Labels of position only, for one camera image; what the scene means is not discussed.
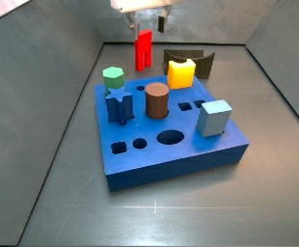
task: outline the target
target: gray wall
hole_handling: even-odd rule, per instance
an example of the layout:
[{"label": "gray wall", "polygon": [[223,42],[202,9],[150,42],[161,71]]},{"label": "gray wall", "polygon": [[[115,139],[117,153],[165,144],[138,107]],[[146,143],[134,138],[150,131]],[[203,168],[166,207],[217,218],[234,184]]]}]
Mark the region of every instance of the gray wall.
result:
[{"label": "gray wall", "polygon": [[[166,33],[158,29],[162,10],[141,11],[141,29],[154,30],[154,41],[246,44],[253,32],[278,0],[185,0],[175,5]],[[110,7],[110,1],[97,1],[94,19],[105,41],[133,41],[129,21]]]},{"label": "gray wall", "polygon": [[0,245],[19,242],[102,48],[89,8],[33,1],[0,19]]},{"label": "gray wall", "polygon": [[246,46],[299,115],[299,0],[279,0]]}]

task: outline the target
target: square hole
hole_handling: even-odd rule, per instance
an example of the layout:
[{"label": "square hole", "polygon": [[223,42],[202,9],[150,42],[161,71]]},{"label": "square hole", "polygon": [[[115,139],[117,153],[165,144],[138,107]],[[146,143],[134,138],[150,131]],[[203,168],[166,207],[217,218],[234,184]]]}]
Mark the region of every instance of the square hole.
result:
[{"label": "square hole", "polygon": [[205,100],[197,100],[194,101],[195,105],[198,108],[202,108],[202,104],[205,103],[206,101]]},{"label": "square hole", "polygon": [[126,144],[126,142],[114,143],[111,145],[111,148],[113,148],[113,153],[114,154],[119,154],[119,153],[127,152],[127,144]]},{"label": "square hole", "polygon": [[178,106],[179,106],[182,111],[193,110],[193,106],[191,106],[191,104],[189,102],[179,103]]}]

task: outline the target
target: yellow arch block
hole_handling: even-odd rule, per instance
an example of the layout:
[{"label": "yellow arch block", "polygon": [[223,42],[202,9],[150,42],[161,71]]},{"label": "yellow arch block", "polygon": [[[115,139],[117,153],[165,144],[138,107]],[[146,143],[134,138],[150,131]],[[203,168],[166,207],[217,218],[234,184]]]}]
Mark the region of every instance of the yellow arch block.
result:
[{"label": "yellow arch block", "polygon": [[197,64],[191,59],[179,64],[169,61],[169,86],[171,89],[190,88],[194,86]]}]

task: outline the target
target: foam block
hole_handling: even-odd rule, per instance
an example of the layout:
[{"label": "foam block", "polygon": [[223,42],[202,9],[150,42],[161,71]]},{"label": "foam block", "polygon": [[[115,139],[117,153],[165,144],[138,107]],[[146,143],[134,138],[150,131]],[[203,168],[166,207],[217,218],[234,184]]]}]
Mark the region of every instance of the foam block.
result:
[{"label": "foam block", "polygon": [[233,120],[222,135],[205,138],[197,130],[205,101],[214,101],[202,82],[169,93],[169,115],[154,120],[146,115],[145,88],[150,83],[169,83],[166,76],[126,82],[134,96],[134,119],[127,125],[109,122],[105,86],[95,86],[95,108],[105,174],[111,191],[166,178],[238,163],[249,141]]}]

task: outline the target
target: light blue cube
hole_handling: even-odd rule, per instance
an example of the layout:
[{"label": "light blue cube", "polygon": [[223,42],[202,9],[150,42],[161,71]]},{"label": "light blue cube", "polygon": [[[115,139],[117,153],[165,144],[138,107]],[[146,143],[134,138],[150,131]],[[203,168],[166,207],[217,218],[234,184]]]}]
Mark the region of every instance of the light blue cube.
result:
[{"label": "light blue cube", "polygon": [[223,134],[233,108],[226,100],[202,104],[197,129],[205,137]]}]

